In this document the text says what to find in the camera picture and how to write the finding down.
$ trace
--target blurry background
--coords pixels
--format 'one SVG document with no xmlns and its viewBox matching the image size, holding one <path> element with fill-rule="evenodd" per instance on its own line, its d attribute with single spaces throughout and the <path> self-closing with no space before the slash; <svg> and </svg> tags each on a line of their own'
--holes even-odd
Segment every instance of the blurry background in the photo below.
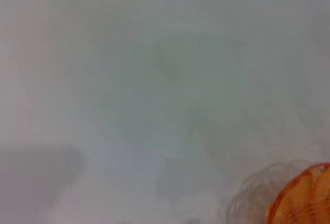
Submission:
<svg viewBox="0 0 330 224">
<path fill-rule="evenodd" d="M 254 171 L 327 159 L 329 3 L 0 0 L 1 146 L 83 154 L 50 223 L 214 224 Z"/>
</svg>

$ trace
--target white backdrop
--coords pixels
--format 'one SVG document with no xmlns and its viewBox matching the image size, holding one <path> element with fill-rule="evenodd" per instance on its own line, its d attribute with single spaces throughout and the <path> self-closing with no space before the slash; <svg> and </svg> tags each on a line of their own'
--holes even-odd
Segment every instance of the white backdrop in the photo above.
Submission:
<svg viewBox="0 0 330 224">
<path fill-rule="evenodd" d="M 51 223 L 214 224 L 255 170 L 327 159 L 329 3 L 0 0 L 3 146 L 86 155 Z"/>
</svg>

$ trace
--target orange coiled object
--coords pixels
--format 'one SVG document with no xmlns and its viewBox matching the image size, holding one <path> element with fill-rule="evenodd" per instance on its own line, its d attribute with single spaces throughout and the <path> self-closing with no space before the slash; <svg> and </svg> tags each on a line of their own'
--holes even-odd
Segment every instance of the orange coiled object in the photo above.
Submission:
<svg viewBox="0 0 330 224">
<path fill-rule="evenodd" d="M 308 167 L 279 193 L 266 224 L 284 223 L 330 223 L 330 163 Z"/>
</svg>

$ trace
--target orange spiral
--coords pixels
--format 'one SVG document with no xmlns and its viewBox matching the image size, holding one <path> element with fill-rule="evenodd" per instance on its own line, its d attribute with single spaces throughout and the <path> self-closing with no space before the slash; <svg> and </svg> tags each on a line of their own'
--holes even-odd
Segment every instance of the orange spiral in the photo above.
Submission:
<svg viewBox="0 0 330 224">
<path fill-rule="evenodd" d="M 266 224 L 293 223 L 330 223 L 330 163 L 305 169 L 267 209 Z"/>
</svg>

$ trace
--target white surface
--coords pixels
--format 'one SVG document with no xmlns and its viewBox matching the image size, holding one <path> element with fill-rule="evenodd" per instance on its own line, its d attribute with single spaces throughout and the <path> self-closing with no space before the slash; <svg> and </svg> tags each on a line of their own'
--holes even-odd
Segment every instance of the white surface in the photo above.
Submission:
<svg viewBox="0 0 330 224">
<path fill-rule="evenodd" d="M 213 223 L 255 170 L 327 158 L 329 3 L 1 0 L 1 141 L 86 153 L 51 223 Z"/>
</svg>

